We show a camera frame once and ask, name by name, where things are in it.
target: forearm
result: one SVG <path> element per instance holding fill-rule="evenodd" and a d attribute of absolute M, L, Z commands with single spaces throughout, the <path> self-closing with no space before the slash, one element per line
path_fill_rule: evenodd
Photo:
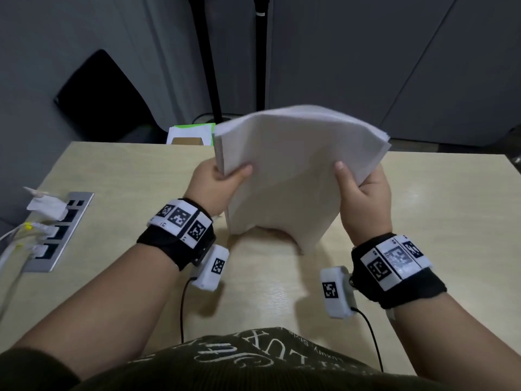
<path fill-rule="evenodd" d="M 82 379 L 127 362 L 143 351 L 178 274 L 160 249 L 136 244 L 14 347 L 47 352 Z"/>
<path fill-rule="evenodd" d="M 398 306 L 394 318 L 418 375 L 458 390 L 521 389 L 521 357 L 448 294 Z"/>

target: wooden table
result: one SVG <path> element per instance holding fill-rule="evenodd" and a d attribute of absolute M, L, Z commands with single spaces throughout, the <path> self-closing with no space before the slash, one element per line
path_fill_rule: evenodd
<path fill-rule="evenodd" d="M 5 350 L 58 304 L 130 247 L 150 216 L 180 197 L 195 166 L 212 157 L 205 146 L 72 143 L 40 188 L 95 196 L 55 270 L 23 274 L 0 324 Z M 391 152 L 383 161 L 393 191 L 395 231 L 429 256 L 449 292 L 472 315 L 521 352 L 521 177 L 504 156 Z M 328 317 L 319 271 L 351 268 L 349 239 L 337 218 L 308 256 L 282 234 L 251 230 L 228 235 L 231 255 L 216 292 L 189 288 L 188 340 L 208 334 L 282 326 L 320 345 L 377 367 L 369 329 L 360 316 Z M 27 257 L 17 250 L 0 274 L 0 297 Z M 179 300 L 189 272 L 172 290 L 146 352 L 179 343 Z M 413 369 L 376 304 L 357 293 L 373 325 L 386 371 Z"/>

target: power strip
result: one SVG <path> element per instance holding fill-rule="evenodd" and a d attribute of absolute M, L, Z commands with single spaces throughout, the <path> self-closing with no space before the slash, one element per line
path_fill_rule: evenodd
<path fill-rule="evenodd" d="M 81 217 L 91 203 L 92 197 L 94 197 L 92 192 L 69 192 L 67 215 L 63 220 L 51 224 L 58 227 L 56 235 L 39 242 L 46 248 L 33 254 L 33 257 L 23 267 L 23 272 L 48 273 L 54 269 L 76 226 L 80 223 Z"/>

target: black pole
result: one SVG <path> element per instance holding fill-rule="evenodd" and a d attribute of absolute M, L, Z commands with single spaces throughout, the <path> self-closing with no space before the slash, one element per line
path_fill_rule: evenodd
<path fill-rule="evenodd" d="M 269 0 L 253 0 L 255 3 L 255 41 L 257 59 L 257 111 L 266 108 L 264 104 L 266 90 L 266 35 L 268 31 Z"/>
<path fill-rule="evenodd" d="M 223 113 L 221 112 L 221 104 L 219 102 L 217 80 L 215 79 L 214 61 L 212 59 L 212 48 L 210 47 L 210 38 L 208 36 L 208 25 L 206 24 L 204 0 L 188 1 L 192 8 L 192 16 L 199 41 L 199 51 L 201 52 L 201 58 L 203 59 L 204 74 L 206 76 L 208 94 L 210 95 L 210 103 L 212 104 L 214 121 L 216 124 L 219 124 L 223 121 Z"/>

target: black wristband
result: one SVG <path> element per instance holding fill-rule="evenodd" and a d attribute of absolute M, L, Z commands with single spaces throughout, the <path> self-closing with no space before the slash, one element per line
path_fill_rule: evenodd
<path fill-rule="evenodd" d="M 380 284 L 371 275 L 370 271 L 361 262 L 362 256 L 378 244 L 396 236 L 393 233 L 377 236 L 356 247 L 352 253 L 353 274 L 349 283 L 360 293 L 373 302 L 380 303 L 382 309 L 392 309 L 417 299 L 433 298 L 446 292 L 445 284 L 430 268 L 420 270 L 407 277 L 388 291 L 384 291 Z"/>
<path fill-rule="evenodd" d="M 204 215 L 211 219 L 208 212 L 199 204 L 188 198 L 183 198 L 186 203 L 191 204 L 201 211 Z M 179 240 L 177 236 L 172 235 L 159 226 L 150 225 L 137 240 L 137 243 L 151 245 L 163 251 L 178 266 L 179 270 L 183 270 L 188 263 L 198 266 L 204 258 L 216 237 L 213 224 L 210 224 L 205 234 L 197 242 L 194 248 L 190 248 L 184 242 Z"/>

